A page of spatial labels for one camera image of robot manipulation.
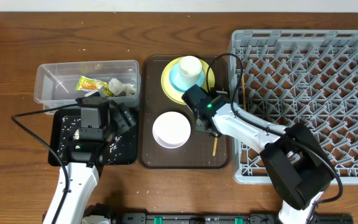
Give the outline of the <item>white tissue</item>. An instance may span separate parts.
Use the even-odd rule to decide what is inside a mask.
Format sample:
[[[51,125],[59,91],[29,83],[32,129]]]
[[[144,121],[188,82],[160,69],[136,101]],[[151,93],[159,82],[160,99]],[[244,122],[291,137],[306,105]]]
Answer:
[[[122,83],[117,78],[112,78],[109,83],[109,90],[114,96],[132,96],[137,93],[134,86],[128,83]]]

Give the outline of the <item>white bowl with rice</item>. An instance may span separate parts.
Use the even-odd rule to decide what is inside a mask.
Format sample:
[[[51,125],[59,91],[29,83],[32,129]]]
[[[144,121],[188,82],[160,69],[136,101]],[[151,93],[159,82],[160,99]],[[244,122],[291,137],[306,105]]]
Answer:
[[[167,149],[184,145],[191,135],[191,125],[183,114],[169,111],[161,114],[154,122],[152,134],[155,141]]]

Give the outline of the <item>yellow plate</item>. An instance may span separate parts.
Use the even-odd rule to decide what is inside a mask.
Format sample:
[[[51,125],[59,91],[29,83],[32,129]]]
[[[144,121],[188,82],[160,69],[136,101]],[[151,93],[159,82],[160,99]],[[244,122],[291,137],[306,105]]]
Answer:
[[[180,105],[185,104],[185,102],[181,98],[182,94],[184,94],[184,92],[180,92],[171,86],[170,81],[169,81],[169,73],[170,73],[170,70],[173,68],[173,66],[176,65],[177,63],[179,63],[179,61],[182,58],[183,57],[178,57],[178,58],[175,58],[174,60],[172,60],[171,62],[169,62],[163,69],[162,76],[161,76],[161,85],[162,85],[163,92],[168,96],[168,98],[170,100],[172,100],[173,102],[178,103]],[[204,60],[202,60],[200,58],[199,58],[199,60],[202,63],[203,71],[204,71],[204,83],[201,86],[201,88],[206,90],[207,81],[208,81],[209,87],[214,87],[215,86],[215,76],[214,76],[213,70],[211,68],[209,69],[208,78],[206,78],[206,72],[207,72],[209,65]]]

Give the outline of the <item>green snack wrapper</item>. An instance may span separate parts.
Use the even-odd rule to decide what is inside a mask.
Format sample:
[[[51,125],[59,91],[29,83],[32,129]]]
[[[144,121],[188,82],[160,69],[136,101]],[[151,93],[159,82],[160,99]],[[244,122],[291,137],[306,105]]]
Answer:
[[[108,83],[101,81],[101,80],[97,80],[97,79],[87,78],[85,76],[80,77],[80,79],[75,87],[75,90],[77,90],[77,91],[79,91],[79,90],[83,90],[83,91],[101,90],[104,95],[108,95],[111,97],[114,96],[114,93],[109,90]]]

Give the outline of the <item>light blue bowl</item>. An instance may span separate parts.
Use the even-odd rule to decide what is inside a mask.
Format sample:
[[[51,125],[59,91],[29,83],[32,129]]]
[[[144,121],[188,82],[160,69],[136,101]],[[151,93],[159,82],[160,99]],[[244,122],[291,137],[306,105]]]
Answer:
[[[195,77],[187,77],[180,72],[179,64],[173,66],[169,73],[169,81],[174,89],[185,92],[193,85],[202,86],[204,83],[204,71],[202,70]]]

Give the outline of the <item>white cup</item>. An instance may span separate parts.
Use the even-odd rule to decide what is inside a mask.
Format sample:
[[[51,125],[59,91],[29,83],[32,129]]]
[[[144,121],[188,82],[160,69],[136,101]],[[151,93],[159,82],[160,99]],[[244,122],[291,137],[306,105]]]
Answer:
[[[180,77],[184,84],[188,86],[195,84],[201,86],[203,84],[203,66],[199,58],[194,56],[185,56],[179,61],[178,68]]]

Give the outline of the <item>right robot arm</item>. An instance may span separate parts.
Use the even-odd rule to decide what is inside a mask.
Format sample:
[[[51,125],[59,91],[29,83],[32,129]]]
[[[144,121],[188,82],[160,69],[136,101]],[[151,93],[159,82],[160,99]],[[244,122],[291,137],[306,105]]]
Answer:
[[[278,214],[281,223],[311,221],[337,174],[305,125],[272,124],[221,97],[201,100],[190,108],[206,130],[238,139],[258,153],[283,200]]]

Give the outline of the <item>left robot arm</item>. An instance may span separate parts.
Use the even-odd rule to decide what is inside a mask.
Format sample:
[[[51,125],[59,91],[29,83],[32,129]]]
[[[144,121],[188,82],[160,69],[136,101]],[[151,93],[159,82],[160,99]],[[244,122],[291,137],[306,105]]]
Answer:
[[[124,103],[83,98],[55,113],[52,152],[62,162],[44,223],[110,223],[109,213],[85,214],[104,167],[131,164],[137,157],[138,113]]]

